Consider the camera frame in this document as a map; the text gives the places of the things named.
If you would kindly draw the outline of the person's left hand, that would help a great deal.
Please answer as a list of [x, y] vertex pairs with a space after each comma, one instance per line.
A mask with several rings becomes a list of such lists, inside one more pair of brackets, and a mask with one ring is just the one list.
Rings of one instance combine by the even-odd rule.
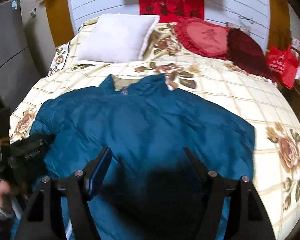
[[11, 185], [7, 181], [0, 179], [0, 208], [4, 212], [11, 214], [13, 211], [11, 199], [20, 192], [20, 187]]

